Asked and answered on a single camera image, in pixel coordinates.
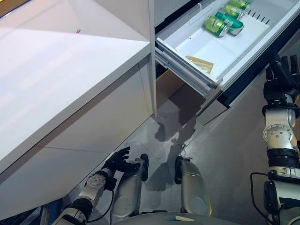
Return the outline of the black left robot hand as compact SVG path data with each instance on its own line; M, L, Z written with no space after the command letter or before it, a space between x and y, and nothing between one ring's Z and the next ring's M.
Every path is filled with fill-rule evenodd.
M121 171L127 165L130 147L125 147L113 153L104 163L101 171L106 172L109 176L113 176L116 171Z

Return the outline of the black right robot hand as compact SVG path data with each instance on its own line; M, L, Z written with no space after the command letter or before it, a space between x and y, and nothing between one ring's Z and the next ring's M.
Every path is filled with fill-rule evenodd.
M269 53L269 66L266 68L266 82L263 95L268 104L287 101L288 95L294 103L300 91L300 73L296 55L280 57L277 51Z

